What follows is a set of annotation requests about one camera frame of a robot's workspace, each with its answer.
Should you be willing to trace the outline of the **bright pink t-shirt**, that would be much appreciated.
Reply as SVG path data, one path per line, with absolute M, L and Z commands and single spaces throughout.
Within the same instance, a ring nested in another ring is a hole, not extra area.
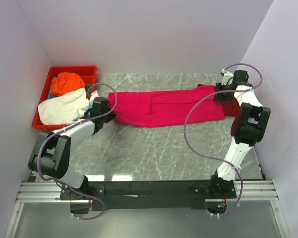
M 183 125 L 190 110 L 212 93 L 212 85 L 189 90 L 118 92 L 115 120 L 136 127 Z

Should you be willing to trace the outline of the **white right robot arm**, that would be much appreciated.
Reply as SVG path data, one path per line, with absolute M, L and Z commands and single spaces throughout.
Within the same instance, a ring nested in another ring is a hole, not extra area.
M 211 176 L 206 187 L 191 188 L 195 199 L 236 198 L 235 178 L 241 176 L 239 167 L 247 153 L 260 142 L 268 124 L 271 110 L 257 99 L 255 87 L 248 83 L 247 71 L 235 73 L 227 69 L 221 71 L 223 77 L 216 84 L 215 92 L 210 96 L 214 102 L 229 102 L 236 99 L 240 110 L 231 127 L 232 141 L 220 166 Z

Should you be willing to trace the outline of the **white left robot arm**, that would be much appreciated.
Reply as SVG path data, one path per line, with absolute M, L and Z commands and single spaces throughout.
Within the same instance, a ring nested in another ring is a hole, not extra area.
M 77 199 L 92 195 L 87 176 L 77 172 L 70 163 L 71 146 L 99 132 L 105 123 L 116 117 L 104 97 L 96 97 L 77 123 L 56 131 L 39 132 L 28 167 L 72 188 Z

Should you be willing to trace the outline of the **light blue t-shirt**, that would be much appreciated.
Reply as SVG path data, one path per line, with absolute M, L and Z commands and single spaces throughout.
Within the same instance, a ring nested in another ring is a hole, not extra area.
M 90 110 L 91 109 L 92 109 L 92 103 L 89 102 L 88 110 L 86 111 L 88 116 L 90 116 Z

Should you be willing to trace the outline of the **folded dark red t-shirt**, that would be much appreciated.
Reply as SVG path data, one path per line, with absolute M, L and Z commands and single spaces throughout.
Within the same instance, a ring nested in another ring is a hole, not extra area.
M 240 105 L 236 98 L 229 102 L 221 102 L 225 116 L 235 117 L 240 112 Z

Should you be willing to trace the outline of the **green t-shirt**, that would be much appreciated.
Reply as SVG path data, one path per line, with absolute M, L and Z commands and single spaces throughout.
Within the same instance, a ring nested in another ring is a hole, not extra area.
M 86 92 L 91 88 L 91 84 L 86 84 L 86 87 L 85 87 L 85 90 L 86 90 Z

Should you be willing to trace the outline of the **red plastic bin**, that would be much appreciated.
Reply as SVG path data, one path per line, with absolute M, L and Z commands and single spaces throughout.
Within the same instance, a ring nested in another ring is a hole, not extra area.
M 32 127 L 39 130 L 59 130 L 75 123 L 91 106 L 87 89 L 97 82 L 97 66 L 53 66 L 49 69 L 40 100 L 36 108 Z M 63 95 L 55 90 L 68 87 L 70 76 L 80 77 L 78 87 Z

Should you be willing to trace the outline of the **white t-shirt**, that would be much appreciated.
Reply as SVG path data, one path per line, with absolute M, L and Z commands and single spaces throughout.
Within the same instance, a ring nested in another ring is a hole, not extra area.
M 71 125 L 84 116 L 89 102 L 98 97 L 97 91 L 87 98 L 86 90 L 80 88 L 62 96 L 47 99 L 38 105 L 40 121 L 43 125 Z

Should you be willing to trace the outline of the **orange t-shirt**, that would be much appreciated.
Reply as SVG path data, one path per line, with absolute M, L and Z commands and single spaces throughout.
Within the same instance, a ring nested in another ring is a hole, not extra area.
M 66 93 L 85 88 L 83 79 L 76 73 L 62 72 L 51 82 L 51 95 L 62 96 Z

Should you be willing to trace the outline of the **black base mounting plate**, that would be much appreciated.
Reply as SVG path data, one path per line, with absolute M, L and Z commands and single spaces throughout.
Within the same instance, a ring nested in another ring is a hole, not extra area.
M 205 209 L 208 201 L 238 197 L 234 182 L 209 180 L 90 182 L 87 196 L 63 188 L 60 200 L 82 203 L 92 211 L 110 209 Z

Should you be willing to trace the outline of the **aluminium extrusion rail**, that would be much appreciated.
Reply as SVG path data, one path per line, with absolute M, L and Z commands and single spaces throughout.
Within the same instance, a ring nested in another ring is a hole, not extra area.
M 28 183 L 20 186 L 17 203 L 60 203 L 61 189 L 51 182 Z M 241 201 L 276 201 L 278 195 L 272 181 L 244 181 Z

